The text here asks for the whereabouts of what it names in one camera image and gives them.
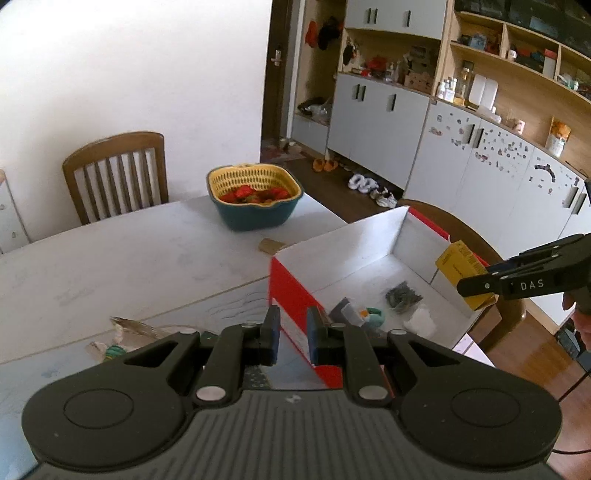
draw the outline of table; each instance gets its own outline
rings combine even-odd
[[[0,256],[0,478],[17,479],[35,465],[20,428],[28,398],[94,365],[85,346],[112,340],[110,316],[216,333],[260,322],[269,268],[269,256],[257,250],[260,240],[293,244],[343,225],[305,195],[280,227],[236,233],[210,199],[200,197],[102,220]],[[285,337],[280,352],[278,365],[266,371],[274,386],[323,386]]]

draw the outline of cable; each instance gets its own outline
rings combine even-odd
[[[581,378],[579,378],[572,387],[570,387],[564,394],[558,399],[558,403],[562,402],[566,397],[568,397],[575,388],[577,388],[585,378],[591,377],[591,371],[585,372]],[[552,453],[558,453],[559,455],[584,455],[585,453],[591,453],[591,449],[587,450],[575,450],[574,452],[569,452],[567,450],[552,450]]]

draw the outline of basket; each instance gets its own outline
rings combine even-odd
[[[219,200],[221,195],[244,184],[255,190],[283,187],[291,194],[291,198],[266,204],[226,203]],[[300,183],[286,169],[270,164],[215,168],[207,174],[207,191],[224,223],[237,232],[285,223],[304,195]]]

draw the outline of open box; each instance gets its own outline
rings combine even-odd
[[[472,327],[481,310],[472,311],[435,261],[449,246],[447,235],[399,207],[311,238],[275,255],[269,296],[281,307],[281,326],[309,360],[306,313],[311,306],[326,312],[344,297],[382,308],[384,293],[406,281],[423,297],[435,323],[429,340],[453,348]],[[411,312],[387,312],[382,329],[403,327]],[[316,367],[328,387],[342,384],[340,369]]]

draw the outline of human hand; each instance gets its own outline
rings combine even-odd
[[[569,293],[564,293],[562,299],[562,308],[568,310],[574,305],[574,298]],[[587,349],[591,349],[591,315],[585,315],[578,309],[575,309],[571,318],[574,322],[574,327],[581,332],[581,338]]]

